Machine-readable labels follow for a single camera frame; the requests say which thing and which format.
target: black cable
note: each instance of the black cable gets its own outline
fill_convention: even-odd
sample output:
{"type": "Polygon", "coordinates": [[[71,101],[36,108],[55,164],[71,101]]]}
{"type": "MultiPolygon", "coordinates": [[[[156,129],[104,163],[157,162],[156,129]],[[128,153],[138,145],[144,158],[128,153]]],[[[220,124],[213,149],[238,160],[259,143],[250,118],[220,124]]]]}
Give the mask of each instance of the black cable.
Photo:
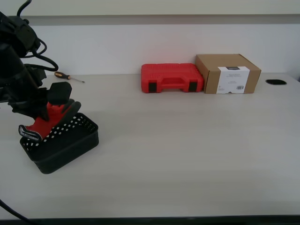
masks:
{"type": "Polygon", "coordinates": [[[17,12],[17,16],[20,17],[21,12],[23,11],[23,9],[25,9],[32,0],[27,0],[23,5],[21,5],[21,7],[19,8],[18,12],[17,12]]]}
{"type": "Polygon", "coordinates": [[[14,211],[12,208],[10,208],[8,205],[6,205],[1,199],[0,199],[0,206],[2,208],[4,208],[7,212],[9,212],[10,214],[14,215],[15,217],[19,218],[20,220],[22,220],[28,224],[39,225],[39,224],[36,224],[36,223],[30,221],[28,218],[22,216],[21,214],[17,213],[16,211],[14,211]]]}
{"type": "MultiPolygon", "coordinates": [[[[39,53],[37,53],[38,55],[41,55],[41,54],[43,54],[44,52],[47,51],[47,45],[46,45],[46,43],[45,43],[43,40],[39,39],[39,41],[40,41],[40,43],[42,43],[43,46],[44,46],[44,49],[43,49],[42,51],[40,51],[39,53]]],[[[32,54],[32,55],[26,55],[26,56],[24,56],[23,58],[24,58],[24,59],[28,59],[28,58],[33,58],[33,57],[35,57],[35,56],[32,54]]]]}
{"type": "Polygon", "coordinates": [[[38,55],[36,50],[33,50],[32,54],[36,58],[38,58],[40,60],[43,60],[43,61],[46,61],[46,62],[50,63],[52,66],[54,66],[54,68],[50,68],[50,67],[44,67],[44,66],[36,65],[36,64],[28,64],[32,68],[44,69],[44,70],[53,71],[53,72],[58,71],[58,65],[53,60],[51,60],[51,59],[49,59],[49,58],[47,58],[45,56],[38,55]]]}

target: table surface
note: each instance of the table surface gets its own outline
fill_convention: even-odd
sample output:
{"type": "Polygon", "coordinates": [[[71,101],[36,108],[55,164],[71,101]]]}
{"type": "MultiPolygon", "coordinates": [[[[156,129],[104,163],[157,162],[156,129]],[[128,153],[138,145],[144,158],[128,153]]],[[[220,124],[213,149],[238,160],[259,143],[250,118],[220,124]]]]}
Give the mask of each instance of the table surface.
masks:
{"type": "MultiPolygon", "coordinates": [[[[19,144],[33,120],[0,109],[0,198],[30,218],[299,214],[300,83],[254,94],[144,94],[139,75],[76,76],[100,144],[44,175],[19,144]]],[[[283,79],[273,86],[266,79],[283,79]]],[[[54,76],[45,86],[58,82],[54,76]]],[[[0,219],[14,218],[0,210],[0,219]]]]}

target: brown cardboard box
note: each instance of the brown cardboard box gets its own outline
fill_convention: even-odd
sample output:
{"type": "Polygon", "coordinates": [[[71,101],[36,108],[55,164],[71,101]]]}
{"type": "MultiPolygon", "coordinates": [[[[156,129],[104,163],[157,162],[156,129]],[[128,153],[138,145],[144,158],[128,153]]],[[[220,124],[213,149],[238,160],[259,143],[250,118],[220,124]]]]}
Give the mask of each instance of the brown cardboard box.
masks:
{"type": "Polygon", "coordinates": [[[197,55],[195,64],[204,78],[206,94],[253,93],[261,74],[260,68],[240,54],[197,55]]]}

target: red tool case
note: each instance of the red tool case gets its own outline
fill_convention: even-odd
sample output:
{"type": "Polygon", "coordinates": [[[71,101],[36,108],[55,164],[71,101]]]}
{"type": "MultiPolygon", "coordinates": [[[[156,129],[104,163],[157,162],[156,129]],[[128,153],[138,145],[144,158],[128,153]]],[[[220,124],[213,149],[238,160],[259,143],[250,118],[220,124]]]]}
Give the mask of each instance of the red tool case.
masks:
{"type": "Polygon", "coordinates": [[[142,91],[160,93],[163,89],[181,89],[184,92],[199,92],[203,77],[192,63],[166,63],[142,65],[142,91]]]}

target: black mesh basket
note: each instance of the black mesh basket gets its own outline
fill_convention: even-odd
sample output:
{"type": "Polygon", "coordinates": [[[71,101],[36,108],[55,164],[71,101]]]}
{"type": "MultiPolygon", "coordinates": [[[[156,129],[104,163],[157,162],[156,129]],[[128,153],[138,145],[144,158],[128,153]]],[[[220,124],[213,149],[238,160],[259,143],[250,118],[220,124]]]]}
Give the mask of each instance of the black mesh basket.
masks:
{"type": "Polygon", "coordinates": [[[82,113],[53,127],[41,143],[23,137],[20,144],[44,174],[50,174],[99,144],[98,126],[82,113]]]}

